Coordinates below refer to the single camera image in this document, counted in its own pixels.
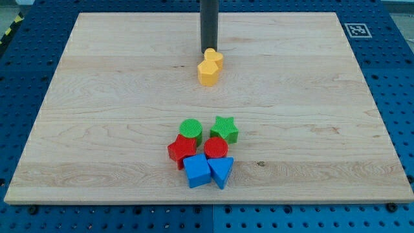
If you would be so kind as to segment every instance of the wood grain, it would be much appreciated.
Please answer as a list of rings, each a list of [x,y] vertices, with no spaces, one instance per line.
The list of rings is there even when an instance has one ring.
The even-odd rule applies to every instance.
[[[414,200],[336,14],[221,14],[224,70],[214,87],[197,81],[198,20],[80,14],[5,201]],[[216,115],[235,117],[240,130],[233,173],[224,190],[190,189],[166,146],[190,117],[207,138]]]

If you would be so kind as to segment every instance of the red block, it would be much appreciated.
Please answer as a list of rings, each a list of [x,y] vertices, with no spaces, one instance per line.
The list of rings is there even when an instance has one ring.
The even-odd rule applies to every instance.
[[[175,142],[171,143],[168,147],[168,155],[170,159],[177,162],[177,168],[179,170],[184,168],[183,159],[196,154],[197,152],[197,140],[187,139],[181,134],[177,135]]]
[[[227,155],[227,142],[221,137],[212,137],[204,143],[204,154],[209,159],[222,158]]]

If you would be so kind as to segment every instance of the plastic block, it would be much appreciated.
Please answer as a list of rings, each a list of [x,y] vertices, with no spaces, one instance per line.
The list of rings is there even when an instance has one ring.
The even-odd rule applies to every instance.
[[[204,59],[207,61],[214,61],[219,68],[219,72],[223,69],[223,54],[216,52],[212,48],[206,49],[204,52]]]
[[[208,160],[212,177],[221,189],[224,189],[226,186],[228,177],[232,172],[233,162],[234,159],[232,157]]]
[[[199,154],[184,159],[188,185],[194,188],[211,182],[210,167],[208,166],[206,156]]]
[[[239,130],[234,125],[234,117],[223,118],[215,117],[215,124],[210,130],[211,137],[221,137],[228,144],[237,142]]]
[[[196,154],[197,143],[195,139],[187,139],[182,135],[178,135],[175,142],[168,145],[168,155],[170,159],[177,162],[179,170],[184,168],[183,159]]]
[[[227,142],[220,137],[212,137],[204,143],[204,153],[209,159],[223,158],[227,151]]]
[[[197,146],[202,142],[202,126],[198,120],[186,119],[180,125],[180,134],[188,139],[195,139]]]
[[[219,67],[214,61],[204,60],[197,66],[201,85],[212,87],[219,81]]]

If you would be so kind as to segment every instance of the green star block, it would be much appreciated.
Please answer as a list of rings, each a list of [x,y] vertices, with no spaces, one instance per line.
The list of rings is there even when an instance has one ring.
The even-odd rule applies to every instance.
[[[234,125],[234,117],[215,117],[215,124],[210,130],[210,137],[221,137],[228,144],[237,142],[239,130]]]
[[[180,125],[180,134],[187,139],[195,139],[197,146],[202,142],[202,126],[198,120],[189,118],[183,121]]]

